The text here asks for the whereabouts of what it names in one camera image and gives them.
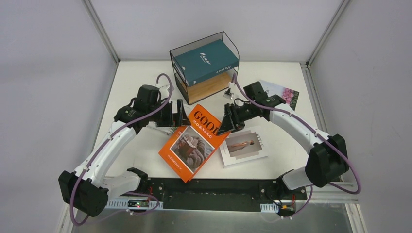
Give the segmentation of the orange Good Morning book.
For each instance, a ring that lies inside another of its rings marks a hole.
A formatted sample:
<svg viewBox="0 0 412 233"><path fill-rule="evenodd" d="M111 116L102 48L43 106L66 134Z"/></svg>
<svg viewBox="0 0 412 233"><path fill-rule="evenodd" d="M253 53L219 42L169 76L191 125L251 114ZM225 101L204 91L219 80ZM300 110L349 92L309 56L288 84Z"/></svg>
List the orange Good Morning book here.
<svg viewBox="0 0 412 233"><path fill-rule="evenodd" d="M229 133L218 135L221 122L200 104L191 110L188 118L190 125L178 127L159 151L185 183L192 180L229 136Z"/></svg>

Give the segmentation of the teal Humor book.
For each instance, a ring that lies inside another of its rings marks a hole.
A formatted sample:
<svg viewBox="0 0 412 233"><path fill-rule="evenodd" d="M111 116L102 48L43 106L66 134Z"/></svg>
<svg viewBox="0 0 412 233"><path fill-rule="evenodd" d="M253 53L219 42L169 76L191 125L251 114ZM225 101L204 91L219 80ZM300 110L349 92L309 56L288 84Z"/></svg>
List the teal Humor book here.
<svg viewBox="0 0 412 233"><path fill-rule="evenodd" d="M172 57L177 72L187 87L239 65L239 59L221 39Z"/></svg>

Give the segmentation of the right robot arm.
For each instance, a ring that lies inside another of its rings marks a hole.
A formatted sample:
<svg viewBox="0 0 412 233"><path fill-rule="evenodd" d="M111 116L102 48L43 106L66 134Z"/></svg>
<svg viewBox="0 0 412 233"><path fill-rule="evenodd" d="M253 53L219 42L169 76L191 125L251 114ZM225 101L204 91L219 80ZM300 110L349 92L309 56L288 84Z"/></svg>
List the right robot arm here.
<svg viewBox="0 0 412 233"><path fill-rule="evenodd" d="M331 136L314 129L297 116L279 95L268 96L260 82L243 89L248 101L242 106L234 103L224 106L224 117L216 131L218 135L240 131L247 120L262 117L282 128L308 153L304 167L287 172L277 179L275 190L280 198L288 199L296 189L303 186L324 187L349 170L342 136Z"/></svg>

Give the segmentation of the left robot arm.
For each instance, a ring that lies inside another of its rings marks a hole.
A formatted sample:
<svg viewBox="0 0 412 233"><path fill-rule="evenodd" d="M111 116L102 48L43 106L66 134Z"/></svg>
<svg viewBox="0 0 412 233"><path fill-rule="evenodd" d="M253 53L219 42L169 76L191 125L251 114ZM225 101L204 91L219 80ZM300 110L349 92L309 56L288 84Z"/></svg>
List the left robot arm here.
<svg viewBox="0 0 412 233"><path fill-rule="evenodd" d="M147 193L147 174L137 168L129 168L114 178L105 176L120 152L150 122L156 127L190 125L181 99L177 100L177 111L173 113L172 92L169 84L161 87L145 84L139 88L137 96L117 111L98 147L74 171L60 174L58 182L65 203L96 217L114 198L127 192L139 197Z"/></svg>

